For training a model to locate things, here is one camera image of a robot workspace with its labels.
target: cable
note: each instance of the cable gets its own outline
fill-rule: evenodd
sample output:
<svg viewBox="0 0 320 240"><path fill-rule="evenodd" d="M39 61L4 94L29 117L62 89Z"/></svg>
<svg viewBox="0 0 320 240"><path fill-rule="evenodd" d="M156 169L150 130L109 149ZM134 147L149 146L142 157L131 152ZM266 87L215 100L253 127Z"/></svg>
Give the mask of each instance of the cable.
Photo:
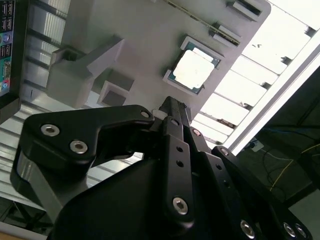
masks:
<svg viewBox="0 0 320 240"><path fill-rule="evenodd" d="M278 159L278 160L284 160L284 161L291 161L292 159L291 158L281 158L281 157L277 157L277 156L274 156L272 155L269 151L266 151L266 150L263 150L261 149L262 152L265 152L266 154L270 155L271 157L275 158L275 159Z"/></svg>
<svg viewBox="0 0 320 240"><path fill-rule="evenodd" d="M284 172L287 170L287 168L294 162L295 160L291 160L291 162L289 162L289 164L287 166L285 166L285 168L282 170L282 172L279 174L279 176L276 178L276 180L274 181L274 183L272 184L272 187L270 188L270 192L272 191L272 189L275 187L275 185L277 184L277 182L279 181L279 179L281 178L281 176L284 174Z"/></svg>
<svg viewBox="0 0 320 240"><path fill-rule="evenodd" d="M281 134L298 134L298 135L304 136L308 139L311 139L313 141L316 141L315 138L308 136L306 134L303 134L301 132L297 132L297 131L291 131L291 130L282 131L282 130L276 130L276 129L272 129L272 128L263 128L263 130L267 130L267 131L271 131L271 132L275 132L275 133L281 133Z"/></svg>
<svg viewBox="0 0 320 240"><path fill-rule="evenodd" d="M270 185L265 185L265 187L266 187L266 188L271 188L271 187L272 187L271 185L272 185L274 182L273 182L273 179L271 178L270 174L271 174L274 170L272 170L271 172L269 172L268 169L267 169L267 166L266 166L266 155L271 151L271 149L268 150L268 151L265 151L265 150L263 150L263 151L264 151L264 154L263 154L263 157L262 157L262 165L263 165L263 168L264 168L265 172L267 173L266 179L267 179L267 181L268 181L269 184L270 184ZM283 188L279 187L279 186L275 186L274 188L277 188L277 189L279 189L279 190L282 192L282 194L283 194L283 202L284 202L284 201L287 199L287 194L286 194L285 190L284 190Z"/></svg>
<svg viewBox="0 0 320 240"><path fill-rule="evenodd" d="M307 148L306 150L302 151L301 154L304 154L306 152L308 152L311 149L314 149L316 147L320 146L319 144L316 144L314 146L311 146L309 148ZM274 181L272 187L270 188L270 192L272 191L272 189L275 187L275 185L277 184L277 182L279 181L279 179L281 178L281 176L284 174L284 172L287 170L287 168L294 162L294 160L291 160L291 162L289 162L289 164L287 166L285 166L285 168L282 170L282 172L279 174L279 176L276 178L276 180Z"/></svg>
<svg viewBox="0 0 320 240"><path fill-rule="evenodd" d="M316 148L316 147L318 147L318 146L320 146L320 143L317 144L317 145L314 145L314 146L311 146L311 147L307 148L306 150L304 150L304 151L301 152L301 153L304 154L305 152L308 152L309 150L314 149L314 148Z"/></svg>

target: yellow cable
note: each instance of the yellow cable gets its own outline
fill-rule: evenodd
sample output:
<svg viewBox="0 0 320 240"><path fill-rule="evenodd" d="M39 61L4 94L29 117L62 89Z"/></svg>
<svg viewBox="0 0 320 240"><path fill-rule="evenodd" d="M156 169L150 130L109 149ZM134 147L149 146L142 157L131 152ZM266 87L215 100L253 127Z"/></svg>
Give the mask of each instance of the yellow cable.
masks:
<svg viewBox="0 0 320 240"><path fill-rule="evenodd" d="M314 148L316 148L316 147L318 147L318 146L320 146L320 143L317 144L317 145L314 145L314 146L311 146L311 147L307 148L306 150L304 150L304 151L302 152L302 154L304 154L305 152L308 152L309 150L314 149Z"/></svg>
<svg viewBox="0 0 320 240"><path fill-rule="evenodd" d="M305 152L308 152L311 149L314 149L316 147L320 146L320 143L314 146L311 146L309 148L307 148L306 150L304 150L303 152L301 152L301 154L304 154ZM279 181L279 179L281 178L281 176L284 174L284 172L287 170L287 168L294 162L294 160L291 160L289 162L289 164L287 166L285 166L285 168L282 170L282 172L279 174L279 176L276 178L276 180L274 181L272 187L270 188L270 192L272 191L272 189L274 189L275 185L277 184L277 182Z"/></svg>
<svg viewBox="0 0 320 240"><path fill-rule="evenodd" d="M274 181L272 187L270 188L270 192L272 191L272 189L274 189L275 185L277 184L277 182L279 181L279 179L281 178L281 176L284 174L284 172L287 170L287 168L294 162L294 160L292 159L289 164L287 166L285 166L285 168L282 170L282 172L279 174L279 176L276 178L276 180Z"/></svg>

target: black plastic part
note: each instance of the black plastic part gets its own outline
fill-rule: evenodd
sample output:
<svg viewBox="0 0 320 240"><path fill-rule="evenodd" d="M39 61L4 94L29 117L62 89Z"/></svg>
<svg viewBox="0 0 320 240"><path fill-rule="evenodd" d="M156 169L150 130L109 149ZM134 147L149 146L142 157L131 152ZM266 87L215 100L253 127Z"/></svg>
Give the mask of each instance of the black plastic part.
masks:
<svg viewBox="0 0 320 240"><path fill-rule="evenodd" d="M21 195L23 195L27 199L33 201L35 204L38 204L39 206L42 207L42 204L39 201L35 191L31 187L30 183L27 182L26 180L22 179L17 172L18 159L20 156L18 153L21 152L19 146L18 146L18 149L16 152L17 152L17 154L15 155L13 165L12 165L11 174L10 174L10 182L17 192L19 192Z"/></svg>
<svg viewBox="0 0 320 240"><path fill-rule="evenodd" d="M216 146L212 154L220 157L231 175L233 182L239 191L245 206L251 217L259 223L260 229L267 239L305 240L295 229L298 224L312 240L309 230L294 216L273 194L255 177L243 167L239 160L225 147ZM288 235L284 229L284 223L289 224L295 230L296 237Z"/></svg>
<svg viewBox="0 0 320 240"><path fill-rule="evenodd" d="M168 96L164 103L159 108L160 111L173 117L183 126L189 127L189 118L191 115L190 109L182 102L177 101L171 96Z"/></svg>
<svg viewBox="0 0 320 240"><path fill-rule="evenodd" d="M19 146L28 159L60 177L82 178L103 148L113 156L132 154L126 151L126 136L153 122L152 114L137 105L37 114L25 120ZM45 124L57 126L59 135L44 135ZM86 143L87 152L73 152L70 143L75 140Z"/></svg>
<svg viewBox="0 0 320 240"><path fill-rule="evenodd" d="M256 240L312 240L308 229L228 149L219 146L209 153L203 135L183 123L182 103L166 102L163 121L141 106L44 113L25 121L11 181L36 203L33 188L16 172L21 152L62 187L69 179L76 186L92 164L144 153L142 161L69 201L48 239L246 240L244 220ZM44 124L57 126L60 134L44 135ZM87 143L88 151L72 152L73 140ZM187 203L187 212L174 207L177 197ZM290 237L284 223L296 237Z"/></svg>
<svg viewBox="0 0 320 240"><path fill-rule="evenodd" d="M220 229L229 229L218 231L216 233L218 239L247 240L248 237L241 229L243 220L252 227L256 239L262 239L221 158L206 152L208 147L202 134L196 135L192 128L186 128L185 132L187 131L187 142L190 144L192 159L196 161L200 174L211 225Z"/></svg>
<svg viewBox="0 0 320 240"><path fill-rule="evenodd" d="M194 199L189 146L185 142L167 135L164 137L164 189L163 214L169 224L171 235L182 235L194 224ZM182 198L187 206L186 215L174 209L174 198Z"/></svg>

